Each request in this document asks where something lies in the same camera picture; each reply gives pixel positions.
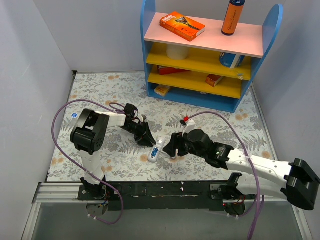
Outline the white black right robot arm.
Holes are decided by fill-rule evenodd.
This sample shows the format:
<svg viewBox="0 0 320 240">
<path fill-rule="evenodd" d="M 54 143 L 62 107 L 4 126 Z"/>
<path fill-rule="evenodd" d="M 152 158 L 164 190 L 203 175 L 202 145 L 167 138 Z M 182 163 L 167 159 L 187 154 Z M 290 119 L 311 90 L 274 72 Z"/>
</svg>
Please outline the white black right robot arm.
<svg viewBox="0 0 320 240">
<path fill-rule="evenodd" d="M 247 156 L 231 145 L 212 141 L 201 129 L 173 133 L 163 151 L 171 158 L 190 154 L 211 167 L 241 172 L 238 181 L 226 186 L 232 199 L 257 194 L 286 199 L 307 211 L 315 208 L 320 178 L 303 159 L 286 162 Z"/>
</svg>

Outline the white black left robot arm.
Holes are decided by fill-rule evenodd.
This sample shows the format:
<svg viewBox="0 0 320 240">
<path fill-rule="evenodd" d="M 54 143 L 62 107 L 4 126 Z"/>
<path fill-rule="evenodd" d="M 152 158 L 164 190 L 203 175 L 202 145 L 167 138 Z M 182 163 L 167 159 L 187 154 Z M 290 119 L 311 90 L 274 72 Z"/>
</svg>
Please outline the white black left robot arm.
<svg viewBox="0 0 320 240">
<path fill-rule="evenodd" d="M 138 108 L 126 104 L 123 113 L 100 112 L 84 109 L 77 120 L 70 141 L 79 151 L 83 167 L 86 169 L 83 184 L 90 184 L 89 194 L 95 200 L 106 196 L 106 187 L 101 184 L 105 174 L 102 170 L 100 152 L 108 128 L 119 127 L 131 134 L 140 146 L 153 147 L 156 144 L 149 124 L 143 120 L 136 122 Z"/>
</svg>

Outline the white remote control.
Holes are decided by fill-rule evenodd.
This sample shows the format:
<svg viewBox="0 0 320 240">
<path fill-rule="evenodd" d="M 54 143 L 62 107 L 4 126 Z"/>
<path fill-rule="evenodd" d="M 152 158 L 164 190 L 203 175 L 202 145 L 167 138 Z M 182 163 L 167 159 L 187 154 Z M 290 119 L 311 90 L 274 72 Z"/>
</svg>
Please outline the white remote control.
<svg viewBox="0 0 320 240">
<path fill-rule="evenodd" d="M 160 136 L 157 138 L 155 145 L 152 147 L 151 151 L 149 152 L 147 156 L 147 160 L 150 163 L 156 163 L 160 153 L 163 152 L 163 148 L 165 147 L 167 142 L 167 137 L 165 136 Z"/>
</svg>

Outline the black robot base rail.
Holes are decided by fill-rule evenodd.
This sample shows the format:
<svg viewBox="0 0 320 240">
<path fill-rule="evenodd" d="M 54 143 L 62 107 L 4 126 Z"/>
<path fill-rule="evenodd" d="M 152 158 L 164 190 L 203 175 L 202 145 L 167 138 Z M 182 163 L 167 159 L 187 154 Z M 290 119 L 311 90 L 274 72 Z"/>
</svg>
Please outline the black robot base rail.
<svg viewBox="0 0 320 240">
<path fill-rule="evenodd" d="M 213 181 L 114 181 L 125 210 L 208 209 L 222 211 L 223 201 L 253 200 L 228 180 Z"/>
</svg>

